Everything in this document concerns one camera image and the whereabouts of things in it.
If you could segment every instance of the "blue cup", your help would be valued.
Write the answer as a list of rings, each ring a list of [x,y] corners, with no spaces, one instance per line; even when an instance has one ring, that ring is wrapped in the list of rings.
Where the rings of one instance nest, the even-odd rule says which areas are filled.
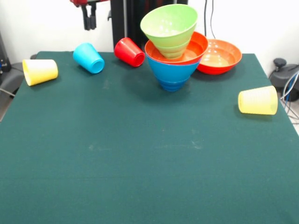
[[[73,53],[73,59],[92,74],[101,72],[105,66],[104,59],[90,43],[79,45]]]
[[[182,65],[165,64],[146,56],[154,76],[167,91],[177,91],[182,88],[199,65],[199,61]]]

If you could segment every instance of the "green bowl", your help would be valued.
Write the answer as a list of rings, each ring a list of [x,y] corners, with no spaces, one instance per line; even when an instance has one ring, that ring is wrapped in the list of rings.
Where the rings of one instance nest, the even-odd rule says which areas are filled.
[[[176,46],[176,47],[172,47],[172,48],[163,48],[160,46],[155,46],[160,53],[169,59],[175,59],[178,57],[181,57],[183,52],[186,50],[188,44],[189,44],[190,40],[188,40],[186,43],[183,43],[182,45]]]
[[[197,17],[194,8],[183,4],[171,4],[146,14],[140,28],[157,48],[174,48],[189,43]]]

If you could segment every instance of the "green tablecloth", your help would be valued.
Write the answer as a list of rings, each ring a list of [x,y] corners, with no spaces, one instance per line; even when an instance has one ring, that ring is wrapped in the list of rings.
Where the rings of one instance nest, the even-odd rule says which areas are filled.
[[[145,62],[112,53],[90,75],[71,52],[59,78],[23,83],[0,124],[1,224],[299,222],[299,138],[275,116],[238,111],[239,91],[270,85],[245,54],[227,74],[196,71],[162,90]]]

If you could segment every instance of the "cup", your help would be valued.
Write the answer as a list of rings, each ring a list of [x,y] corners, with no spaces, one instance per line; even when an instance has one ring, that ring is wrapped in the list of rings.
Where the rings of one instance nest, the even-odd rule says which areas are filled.
[[[23,60],[22,64],[28,86],[58,77],[58,68],[54,60]]]
[[[278,97],[274,86],[241,91],[238,102],[242,113],[274,115],[278,109]]]
[[[128,37],[118,41],[114,49],[114,54],[117,58],[133,67],[142,65],[145,59],[145,54],[142,50]]]
[[[92,74],[105,67],[105,61],[91,43],[80,44],[73,53],[73,59]]]

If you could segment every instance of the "plastic bowl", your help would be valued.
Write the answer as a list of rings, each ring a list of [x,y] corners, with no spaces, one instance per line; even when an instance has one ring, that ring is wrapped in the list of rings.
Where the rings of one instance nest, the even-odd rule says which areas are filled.
[[[181,82],[172,83],[172,82],[165,82],[165,81],[160,80],[158,78],[157,78],[157,80],[160,83],[160,85],[162,86],[162,88],[165,89],[166,91],[169,91],[169,92],[178,91],[188,81],[188,79],[186,79],[186,80],[181,81]]]
[[[208,40],[200,33],[194,32],[187,49],[183,55],[177,59],[168,59],[164,57],[154,46],[152,41],[148,41],[145,45],[145,53],[151,59],[166,64],[193,64],[199,62],[208,47]]]
[[[235,45],[209,40],[209,47],[197,69],[209,75],[220,75],[235,67],[241,59],[242,53]]]
[[[167,88],[165,88],[165,86],[167,85],[165,83],[177,83],[173,84],[172,87],[173,89],[175,89],[174,87],[176,86],[176,90],[180,89],[199,65],[199,62],[188,65],[164,64],[151,59],[150,57],[148,57],[148,55],[146,56],[149,61],[149,66],[154,73],[154,76],[166,90]]]
[[[184,4],[170,4],[146,14],[140,28],[155,46],[173,48],[190,40],[197,18],[194,8]]]
[[[186,50],[190,40],[183,43],[182,45],[179,45],[177,47],[171,47],[171,48],[163,48],[160,46],[155,46],[161,55],[163,55],[165,58],[169,58],[171,60],[180,58],[184,51]]]

